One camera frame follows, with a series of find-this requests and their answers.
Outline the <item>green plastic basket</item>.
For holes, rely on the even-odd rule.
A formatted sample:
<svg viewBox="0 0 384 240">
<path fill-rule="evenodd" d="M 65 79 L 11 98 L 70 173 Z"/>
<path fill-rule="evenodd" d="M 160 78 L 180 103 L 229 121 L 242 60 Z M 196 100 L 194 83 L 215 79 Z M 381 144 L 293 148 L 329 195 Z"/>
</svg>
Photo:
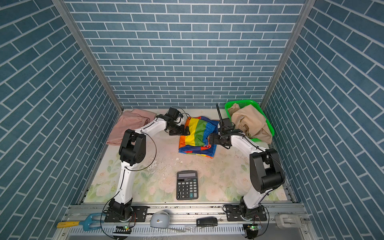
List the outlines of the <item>green plastic basket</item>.
<svg viewBox="0 0 384 240">
<path fill-rule="evenodd" d="M 235 104 L 235 103 L 239 104 L 239 105 L 240 105 L 240 108 L 243 108 L 243 107 L 248 106 L 248 105 L 252 105 L 253 107 L 255 107 L 261 114 L 263 114 L 263 115 L 265 116 L 265 118 L 266 118 L 266 120 L 267 120 L 268 127 L 269 127 L 269 129 L 270 129 L 270 131 L 271 131 L 271 133 L 272 133 L 272 136 L 275 135 L 275 130 L 273 129 L 273 127 L 272 127 L 270 121 L 267 119 L 266 115 L 264 114 L 264 112 L 263 112 L 263 110 L 261 109 L 261 107 L 259 106 L 259 104 L 256 103 L 256 102 L 253 101 L 253 100 L 239 100 L 239 101 L 232 101 L 232 102 L 228 102 L 228 103 L 226 103 L 226 104 L 225 104 L 225 110 L 226 110 L 226 112 L 227 112 L 227 114 L 228 114 L 230 120 L 231 120 L 231 117 L 230 117 L 230 114 L 229 114 L 229 112 L 228 112 L 228 109 L 229 109 L 233 104 Z M 260 140 L 258 140 L 258 139 L 251 139 L 251 140 L 254 141 L 254 142 L 262 142 L 262 141 L 260 141 Z"/>
</svg>

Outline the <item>beige shorts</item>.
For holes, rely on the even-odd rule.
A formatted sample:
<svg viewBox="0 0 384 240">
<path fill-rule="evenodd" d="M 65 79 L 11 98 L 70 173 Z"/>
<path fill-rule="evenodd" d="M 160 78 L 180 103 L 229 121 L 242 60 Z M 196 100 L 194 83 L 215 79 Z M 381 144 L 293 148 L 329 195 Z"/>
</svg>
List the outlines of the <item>beige shorts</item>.
<svg viewBox="0 0 384 240">
<path fill-rule="evenodd" d="M 241 130 L 248 138 L 258 139 L 267 144 L 272 143 L 273 136 L 267 120 L 255 107 L 248 105 L 240 108 L 240 105 L 235 103 L 228 109 L 228 112 L 236 129 Z"/>
</svg>

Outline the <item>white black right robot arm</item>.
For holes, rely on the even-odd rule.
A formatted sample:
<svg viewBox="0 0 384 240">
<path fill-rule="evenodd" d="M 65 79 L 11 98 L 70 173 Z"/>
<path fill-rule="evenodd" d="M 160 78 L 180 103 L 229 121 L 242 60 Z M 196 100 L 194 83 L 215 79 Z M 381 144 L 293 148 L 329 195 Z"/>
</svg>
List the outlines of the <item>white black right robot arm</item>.
<svg viewBox="0 0 384 240">
<path fill-rule="evenodd" d="M 217 133 L 208 137 L 211 145 L 226 149 L 235 147 L 249 156 L 250 180 L 252 186 L 241 198 L 239 208 L 244 219 L 254 218 L 262 210 L 263 199 L 285 182 L 285 173 L 279 154 L 275 149 L 265 149 L 256 145 L 228 119 L 219 121 Z"/>
</svg>

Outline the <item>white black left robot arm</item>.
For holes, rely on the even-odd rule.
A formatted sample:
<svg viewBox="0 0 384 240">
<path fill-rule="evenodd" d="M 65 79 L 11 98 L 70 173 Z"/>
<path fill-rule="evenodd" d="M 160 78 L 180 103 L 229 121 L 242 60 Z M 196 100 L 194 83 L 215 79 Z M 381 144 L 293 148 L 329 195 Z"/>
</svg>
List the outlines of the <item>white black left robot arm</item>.
<svg viewBox="0 0 384 240">
<path fill-rule="evenodd" d="M 133 184 L 137 172 L 147 152 L 147 138 L 161 131 L 167 131 L 170 136 L 188 136 L 189 128 L 184 125 L 183 113 L 170 107 L 165 114 L 156 115 L 143 110 L 124 112 L 113 128 L 108 142 L 113 144 L 120 140 L 119 155 L 121 171 L 116 194 L 109 200 L 107 213 L 119 222 L 127 222 L 133 218 L 132 209 Z"/>
</svg>

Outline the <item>pink shorts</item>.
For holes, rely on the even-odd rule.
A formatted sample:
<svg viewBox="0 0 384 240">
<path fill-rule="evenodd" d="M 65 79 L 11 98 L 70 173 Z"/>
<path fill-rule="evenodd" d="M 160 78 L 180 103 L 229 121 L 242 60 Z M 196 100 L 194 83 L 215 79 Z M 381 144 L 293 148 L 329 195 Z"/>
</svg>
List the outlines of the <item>pink shorts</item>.
<svg viewBox="0 0 384 240">
<path fill-rule="evenodd" d="M 126 130 L 136 130 L 141 128 L 153 121 L 155 116 L 155 113 L 140 109 L 123 112 L 115 126 L 112 128 L 107 139 L 107 145 L 119 146 L 122 143 Z"/>
</svg>

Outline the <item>rainbow striped shorts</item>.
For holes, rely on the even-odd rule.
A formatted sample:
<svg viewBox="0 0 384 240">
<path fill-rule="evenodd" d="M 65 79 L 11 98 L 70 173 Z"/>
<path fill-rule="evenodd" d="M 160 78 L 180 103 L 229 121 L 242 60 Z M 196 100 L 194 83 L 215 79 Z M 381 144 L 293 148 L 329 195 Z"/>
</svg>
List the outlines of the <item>rainbow striped shorts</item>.
<svg viewBox="0 0 384 240">
<path fill-rule="evenodd" d="M 190 118 L 186 121 L 190 135 L 181 136 L 179 141 L 179 153 L 200 155 L 213 158 L 216 145 L 209 143 L 209 135 L 218 133 L 219 122 L 210 120 L 204 116 Z"/>
</svg>

